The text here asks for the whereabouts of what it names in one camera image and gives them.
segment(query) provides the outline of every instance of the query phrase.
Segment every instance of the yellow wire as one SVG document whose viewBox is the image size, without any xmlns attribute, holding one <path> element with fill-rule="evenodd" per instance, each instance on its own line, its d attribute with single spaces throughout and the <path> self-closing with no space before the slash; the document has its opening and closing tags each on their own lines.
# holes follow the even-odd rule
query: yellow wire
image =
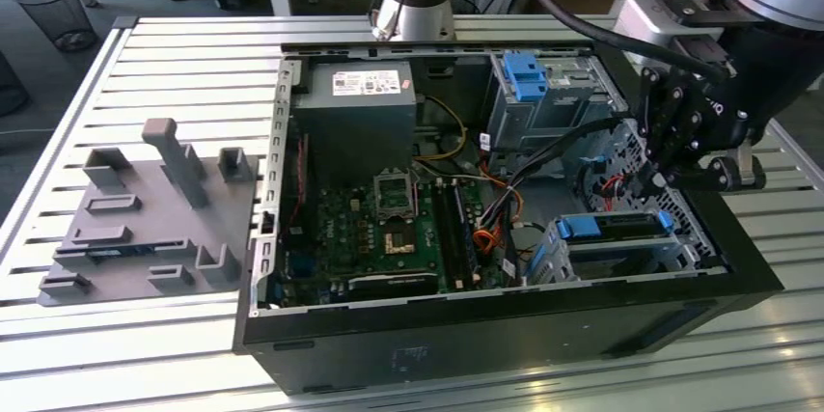
<svg viewBox="0 0 824 412">
<path fill-rule="evenodd" d="M 452 116 L 452 118 L 455 119 L 455 122 L 462 127 L 462 142 L 459 143 L 459 146 L 452 151 L 447 153 L 440 153 L 440 154 L 424 154 L 422 156 L 415 156 L 415 159 L 420 159 L 424 161 L 435 161 L 438 159 L 448 159 L 462 152 L 462 150 L 464 149 L 464 146 L 467 145 L 467 127 L 464 126 L 464 122 L 462 121 L 462 118 L 459 117 L 458 113 L 452 111 L 452 108 L 450 108 L 447 104 L 439 98 L 435 98 L 434 96 L 427 96 L 427 98 L 440 105 L 440 107 L 446 110 L 447 113 L 450 113 L 450 116 Z"/>
<path fill-rule="evenodd" d="M 506 188 L 506 182 L 498 178 L 494 178 L 490 174 L 487 174 L 483 169 L 480 169 L 480 175 L 490 179 L 492 183 L 495 183 L 499 187 Z M 518 220 L 520 219 L 520 214 L 524 212 L 524 197 L 520 196 L 520 193 L 518 193 L 518 190 L 515 189 L 512 189 L 512 194 L 515 195 L 515 199 L 518 200 L 518 211 L 512 216 L 512 222 L 518 222 Z"/>
</svg>

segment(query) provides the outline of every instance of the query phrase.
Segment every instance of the wastebasket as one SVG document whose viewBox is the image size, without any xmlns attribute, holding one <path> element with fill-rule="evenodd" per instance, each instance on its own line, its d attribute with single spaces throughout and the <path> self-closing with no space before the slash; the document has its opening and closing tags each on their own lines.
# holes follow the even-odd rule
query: wastebasket
<svg viewBox="0 0 824 412">
<path fill-rule="evenodd" d="M 0 53 L 0 116 L 18 110 L 28 102 L 28 92 L 15 74 L 12 65 Z"/>
<path fill-rule="evenodd" d="M 62 52 L 76 52 L 98 41 L 80 0 L 16 0 Z"/>
</svg>

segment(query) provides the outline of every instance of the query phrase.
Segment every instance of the red wire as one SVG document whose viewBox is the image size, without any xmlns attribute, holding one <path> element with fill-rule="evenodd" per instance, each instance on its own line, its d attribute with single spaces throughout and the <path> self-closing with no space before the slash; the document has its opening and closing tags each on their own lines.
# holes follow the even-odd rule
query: red wire
<svg viewBox="0 0 824 412">
<path fill-rule="evenodd" d="M 615 176 L 612 176 L 610 178 L 610 180 L 607 180 L 607 183 L 604 184 L 604 186 L 602 187 L 602 192 L 607 192 L 607 189 L 612 186 L 614 183 L 616 183 L 619 180 L 623 180 L 623 174 L 616 174 Z M 614 210 L 614 200 L 612 198 L 604 198 L 604 208 L 608 211 Z"/>
<path fill-rule="evenodd" d="M 303 173 L 303 159 L 304 159 L 304 139 L 298 139 L 298 203 L 295 203 L 295 209 L 292 209 L 292 215 L 288 218 L 288 227 L 292 227 L 295 219 L 298 218 L 298 212 L 300 211 L 300 204 L 304 201 L 304 173 Z"/>
</svg>

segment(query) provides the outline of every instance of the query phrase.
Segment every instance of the ram slot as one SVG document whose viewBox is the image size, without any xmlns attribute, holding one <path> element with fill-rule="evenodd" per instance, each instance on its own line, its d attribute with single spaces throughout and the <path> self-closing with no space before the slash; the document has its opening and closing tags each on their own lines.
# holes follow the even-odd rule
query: ram slot
<svg viewBox="0 0 824 412">
<path fill-rule="evenodd" d="M 452 290 L 470 289 L 476 262 L 471 242 L 471 230 L 467 236 L 467 217 L 463 215 L 460 193 L 454 185 L 436 185 L 431 189 L 435 228 L 440 242 L 447 284 Z"/>
</svg>

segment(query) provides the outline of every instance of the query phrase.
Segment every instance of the power supply label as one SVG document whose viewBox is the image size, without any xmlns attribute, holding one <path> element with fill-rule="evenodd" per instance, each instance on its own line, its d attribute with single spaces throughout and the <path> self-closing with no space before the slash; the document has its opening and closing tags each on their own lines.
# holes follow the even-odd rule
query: power supply label
<svg viewBox="0 0 824 412">
<path fill-rule="evenodd" d="M 334 96 L 382 96 L 400 94 L 396 70 L 342 71 L 332 75 Z"/>
</svg>

